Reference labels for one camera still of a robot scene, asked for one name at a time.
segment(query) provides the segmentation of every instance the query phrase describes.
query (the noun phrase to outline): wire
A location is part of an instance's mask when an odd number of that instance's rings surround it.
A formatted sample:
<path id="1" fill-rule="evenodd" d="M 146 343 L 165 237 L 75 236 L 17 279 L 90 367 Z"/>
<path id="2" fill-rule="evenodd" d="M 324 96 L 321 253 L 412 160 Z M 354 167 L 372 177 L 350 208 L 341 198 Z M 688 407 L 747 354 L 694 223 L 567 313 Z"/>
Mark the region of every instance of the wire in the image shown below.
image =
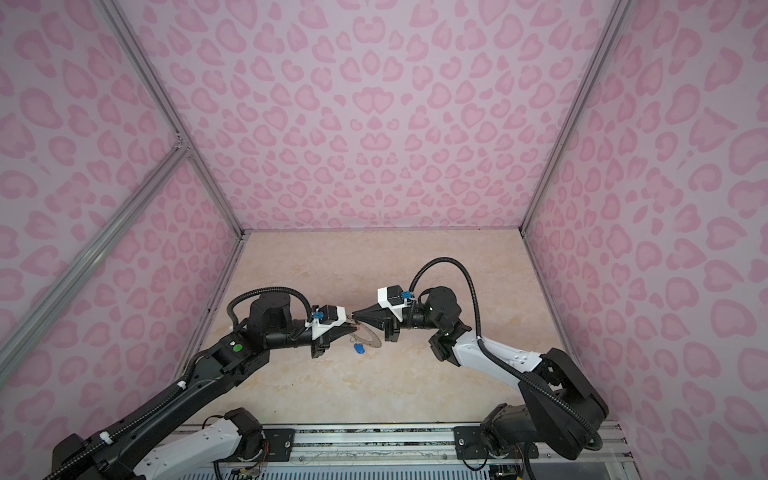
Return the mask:
<path id="1" fill-rule="evenodd" d="M 214 460 L 214 474 L 216 475 L 216 480 L 223 480 L 221 477 L 221 470 L 219 469 L 219 462 L 221 462 L 221 460 Z"/>
<path id="2" fill-rule="evenodd" d="M 133 421 L 123 424 L 123 426 L 120 427 L 115 432 L 109 433 L 106 430 L 104 430 L 104 432 L 107 432 L 107 434 L 109 435 L 109 439 L 111 440 L 110 443 L 114 443 L 115 441 L 117 441 L 126 432 L 130 432 L 133 429 L 136 429 L 139 425 L 146 422 L 153 415 L 157 414 L 159 411 L 161 411 L 166 406 L 168 406 L 171 402 L 173 402 L 173 400 L 176 397 L 178 397 L 186 388 L 186 387 L 180 386 L 180 384 L 183 385 L 183 384 L 189 383 L 190 379 L 192 378 L 192 373 L 194 372 L 194 366 L 197 363 L 197 360 L 202 358 L 204 355 L 205 355 L 205 351 L 198 352 L 198 353 L 195 353 L 192 356 L 192 358 L 190 358 L 190 361 L 187 363 L 187 367 L 184 369 L 184 373 L 181 375 L 181 378 L 179 378 L 176 384 L 173 385 L 173 388 L 168 393 L 168 395 L 164 399 L 162 399 L 158 404 L 156 404 L 154 407 L 152 407 L 151 409 L 148 409 L 146 412 L 144 412 L 142 415 L 139 415 Z M 51 472 L 45 478 L 43 478 L 43 480 L 54 480 L 55 478 L 63 477 L 70 470 L 72 470 L 77 464 L 79 464 L 80 462 L 83 462 L 85 459 L 92 456 L 94 453 L 101 451 L 107 445 L 110 445 L 110 444 L 107 444 L 104 439 L 101 439 L 98 442 L 92 442 L 88 447 L 85 448 L 85 450 L 75 455 L 72 459 L 61 464 L 57 469 L 55 469 L 53 472 Z"/>
<path id="3" fill-rule="evenodd" d="M 261 460 L 259 460 L 258 463 L 256 463 L 257 468 L 261 468 L 261 465 L 266 462 L 266 457 L 270 454 L 270 443 L 267 440 L 264 440 L 264 456 L 261 457 Z"/>
<path id="4" fill-rule="evenodd" d="M 222 418 L 224 418 L 224 415 L 211 415 L 207 419 L 203 420 L 203 426 L 200 427 L 200 430 L 204 430 L 205 429 L 205 424 L 208 423 L 208 420 L 210 420 L 210 419 L 222 419 Z"/>
<path id="5" fill-rule="evenodd" d="M 528 480 L 536 480 L 536 475 L 531 470 L 531 450 L 533 449 L 533 442 L 527 442 L 525 444 L 525 451 L 528 455 L 523 455 L 523 465 L 525 465 L 525 471 L 528 472 Z"/>
<path id="6" fill-rule="evenodd" d="M 480 330 L 480 308 L 478 306 L 478 297 L 477 293 L 475 293 L 475 285 L 472 283 L 472 278 L 469 276 L 469 272 L 467 269 L 456 259 L 453 259 L 451 257 L 439 257 L 435 258 L 434 260 L 430 260 L 427 262 L 425 266 L 423 266 L 418 273 L 413 277 L 413 281 L 411 282 L 411 286 L 409 290 L 412 292 L 416 288 L 416 284 L 418 283 L 419 279 L 424 275 L 424 272 L 429 270 L 431 267 L 437 265 L 438 263 L 452 263 L 453 265 L 456 265 L 459 270 L 462 271 L 464 274 L 464 278 L 467 280 L 467 285 L 469 286 L 469 294 L 472 296 L 472 308 L 475 311 L 475 333 L 478 337 L 478 347 L 480 347 L 480 351 L 483 352 L 483 355 L 485 355 L 489 360 L 491 360 L 494 364 L 501 367 L 504 371 L 507 373 L 510 373 L 513 375 L 517 380 L 520 382 L 523 382 L 528 388 L 531 390 L 535 390 L 537 393 L 543 395 L 548 400 L 553 402 L 555 405 L 560 407 L 564 412 L 569 414 L 573 420 L 576 421 L 576 423 L 579 424 L 580 427 L 582 427 L 587 434 L 592 438 L 592 443 L 588 443 L 584 446 L 587 450 L 600 450 L 603 448 L 603 439 L 600 437 L 600 433 L 598 433 L 597 429 L 592 426 L 590 422 L 587 421 L 579 412 L 573 409 L 570 405 L 563 402 L 560 397 L 557 397 L 552 390 L 548 386 L 540 386 L 536 382 L 534 382 L 530 377 L 526 376 L 523 372 L 516 369 L 515 367 L 507 364 L 504 360 L 498 358 L 496 355 L 488 351 L 488 349 L 485 348 L 485 345 L 483 343 L 482 334 Z M 413 309 L 410 309 L 408 311 L 408 321 L 410 322 L 413 318 Z"/>
<path id="7" fill-rule="evenodd" d="M 525 455 L 523 455 L 523 449 L 520 448 L 520 445 L 518 443 L 515 443 L 515 448 L 518 450 L 518 452 L 520 452 L 520 460 L 523 461 L 522 465 L 515 464 L 515 466 L 518 467 L 518 477 L 519 477 L 520 474 L 525 471 Z"/>
<path id="8" fill-rule="evenodd" d="M 250 292 L 241 293 L 240 295 L 232 299 L 231 302 L 229 302 L 229 304 L 227 305 L 227 315 L 229 315 L 230 318 L 232 319 L 233 327 L 237 328 L 237 325 L 240 324 L 240 320 L 237 318 L 237 315 L 235 315 L 235 306 L 238 303 L 242 302 L 245 299 L 249 299 L 252 296 L 261 295 L 262 293 L 272 293 L 272 292 L 288 293 L 289 295 L 295 296 L 304 305 L 304 309 L 306 310 L 307 321 L 312 321 L 312 306 L 310 305 L 309 300 L 307 300 L 306 297 L 301 294 L 301 292 L 299 292 L 298 290 L 294 290 L 292 288 L 288 288 L 287 286 L 265 286 L 264 288 L 257 288 L 255 290 L 251 290 Z"/>
<path id="9" fill-rule="evenodd" d="M 424 295 L 426 295 L 427 293 L 431 292 L 431 291 L 432 291 L 432 287 L 429 287 L 428 289 L 426 289 L 426 290 L 424 290 L 423 292 L 421 292 L 421 293 L 419 294 L 419 296 L 417 296 L 417 297 L 416 297 L 416 299 L 419 301 L 419 303 L 421 303 L 421 302 L 422 302 L 422 297 L 423 297 Z"/>
<path id="10" fill-rule="evenodd" d="M 470 445 L 467 445 L 466 447 L 464 447 L 464 450 L 466 450 L 467 448 L 469 448 L 469 447 L 471 447 L 471 446 L 473 446 L 473 445 L 480 445 L 480 446 L 483 448 L 483 450 L 485 450 L 485 460 L 483 460 L 483 461 L 482 461 L 482 465 L 480 465 L 479 467 L 471 467 L 471 466 L 469 466 L 469 464 L 467 463 L 467 461 L 466 461 L 466 460 L 464 460 L 463 458 L 462 458 L 462 462 L 464 462 L 464 466 L 465 466 L 466 468 L 469 468 L 469 469 L 470 469 L 470 470 L 472 470 L 473 472 L 480 472 L 480 471 L 481 471 L 481 470 L 482 470 L 482 469 L 485 467 L 485 464 L 487 464 L 487 463 L 488 463 L 488 457 L 490 457 L 490 456 L 491 456 L 491 454 L 490 454 L 490 452 L 488 451 L 488 447 L 486 447 L 486 446 L 485 446 L 485 445 L 483 445 L 482 443 L 472 443 L 472 444 L 470 444 Z"/>

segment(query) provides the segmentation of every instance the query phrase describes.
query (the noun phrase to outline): cable tie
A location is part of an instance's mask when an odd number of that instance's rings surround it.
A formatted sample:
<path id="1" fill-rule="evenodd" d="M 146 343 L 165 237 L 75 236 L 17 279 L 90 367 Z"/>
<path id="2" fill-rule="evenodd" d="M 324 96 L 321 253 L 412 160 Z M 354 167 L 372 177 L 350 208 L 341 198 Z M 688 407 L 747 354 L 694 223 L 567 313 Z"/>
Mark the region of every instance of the cable tie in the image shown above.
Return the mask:
<path id="1" fill-rule="evenodd" d="M 98 437 L 104 441 L 107 445 L 112 445 L 114 442 L 112 441 L 112 438 L 109 436 L 109 433 L 104 430 L 102 433 L 98 434 Z"/>

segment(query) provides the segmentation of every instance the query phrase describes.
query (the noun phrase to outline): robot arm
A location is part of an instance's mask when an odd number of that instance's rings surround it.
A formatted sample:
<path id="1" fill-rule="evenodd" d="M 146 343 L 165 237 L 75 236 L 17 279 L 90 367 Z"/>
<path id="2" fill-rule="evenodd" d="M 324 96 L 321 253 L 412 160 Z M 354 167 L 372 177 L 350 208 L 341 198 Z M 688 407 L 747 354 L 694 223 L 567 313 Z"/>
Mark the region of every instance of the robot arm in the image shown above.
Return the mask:
<path id="1" fill-rule="evenodd" d="M 286 293 L 264 293 L 250 307 L 250 316 L 214 346 L 196 354 L 181 378 L 124 419 L 108 426 L 88 439 L 70 435 L 53 451 L 53 472 L 46 480 L 128 480 L 138 475 L 147 478 L 170 478 L 179 471 L 189 471 L 208 457 L 226 458 L 238 454 L 251 458 L 254 439 L 259 440 L 261 426 L 247 414 L 230 412 L 219 421 L 218 435 L 202 442 L 215 450 L 201 456 L 191 455 L 204 445 L 191 439 L 175 449 L 164 449 L 147 455 L 203 406 L 241 384 L 270 361 L 271 349 L 310 346 L 312 357 L 324 354 L 333 340 L 353 333 L 357 328 L 346 322 L 342 307 L 313 307 L 309 321 L 295 323 L 290 314 L 290 298 Z M 196 439 L 205 440 L 206 431 Z"/>
<path id="2" fill-rule="evenodd" d="M 421 303 L 400 286 L 379 289 L 379 302 L 351 317 L 384 330 L 391 342 L 397 341 L 401 328 L 435 329 L 429 345 L 438 360 L 479 370 L 519 389 L 525 406 L 501 404 L 481 424 L 481 437 L 493 455 L 507 455 L 515 444 L 526 442 L 546 442 L 570 460 L 584 448 L 600 448 L 599 436 L 597 442 L 590 444 L 590 440 L 608 407 L 565 352 L 526 352 L 478 337 L 459 319 L 462 309 L 451 289 L 437 286 L 424 294 L 428 296 Z M 552 392 L 550 385 L 560 389 Z M 594 433 L 584 427 L 586 422 Z"/>

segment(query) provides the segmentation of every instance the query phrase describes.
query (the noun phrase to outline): pink heart pattern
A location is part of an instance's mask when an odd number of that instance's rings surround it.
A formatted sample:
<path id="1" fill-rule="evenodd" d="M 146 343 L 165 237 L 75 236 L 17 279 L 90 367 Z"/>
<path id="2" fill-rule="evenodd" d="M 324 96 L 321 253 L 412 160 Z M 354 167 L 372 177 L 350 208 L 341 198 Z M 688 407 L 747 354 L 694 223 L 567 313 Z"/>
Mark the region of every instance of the pink heart pattern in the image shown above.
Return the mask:
<path id="1" fill-rule="evenodd" d="M 88 2 L 6 2 L 0 344 L 174 143 Z"/>
<path id="2" fill-rule="evenodd" d="M 768 476 L 759 3 L 639 2 L 533 223 L 643 478 Z"/>
<path id="3" fill-rule="evenodd" d="M 233 241 L 182 164 L 0 391 L 0 476 L 45 476 L 39 459 L 58 441 L 91 435 L 172 380 Z"/>
<path id="4" fill-rule="evenodd" d="M 519 225 L 612 2 L 217 3 L 123 6 L 240 222 L 269 230 Z"/>

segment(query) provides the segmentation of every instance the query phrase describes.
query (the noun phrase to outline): metal bracket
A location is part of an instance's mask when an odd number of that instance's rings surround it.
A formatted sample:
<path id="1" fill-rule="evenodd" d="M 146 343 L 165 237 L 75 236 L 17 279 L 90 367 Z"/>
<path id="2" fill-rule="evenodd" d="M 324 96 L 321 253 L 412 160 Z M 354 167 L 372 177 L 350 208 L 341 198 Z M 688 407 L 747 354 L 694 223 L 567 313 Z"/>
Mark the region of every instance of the metal bracket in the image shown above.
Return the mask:
<path id="1" fill-rule="evenodd" d="M 288 462 L 293 450 L 294 429 L 264 429 L 264 437 L 270 444 L 267 462 Z"/>
<path id="2" fill-rule="evenodd" d="M 112 30 L 115 40 L 121 46 L 125 56 L 133 65 L 138 77 L 147 89 L 157 105 L 158 113 L 168 123 L 179 142 L 186 142 L 190 146 L 192 160 L 191 166 L 203 182 L 203 186 L 211 197 L 211 200 L 219 209 L 221 216 L 230 225 L 235 236 L 240 239 L 243 236 L 243 227 L 232 210 L 232 206 L 219 184 L 214 180 L 200 149 L 195 144 L 194 138 L 181 119 L 170 95 L 166 91 L 161 76 L 156 72 L 147 52 L 141 44 L 133 26 L 128 21 L 118 0 L 92 0 L 96 8 L 101 11 L 104 20 Z"/>
<path id="3" fill-rule="evenodd" d="M 453 445 L 456 448 L 456 458 L 459 460 L 484 460 L 490 455 L 486 451 L 483 445 L 482 428 L 476 427 L 454 427 L 453 428 Z M 520 452 L 523 452 L 523 445 L 517 444 L 520 447 Z M 538 458 L 538 447 L 534 444 L 530 451 L 529 458 Z M 509 459 L 521 459 L 516 455 L 515 450 L 509 452 L 509 454 L 503 458 Z"/>

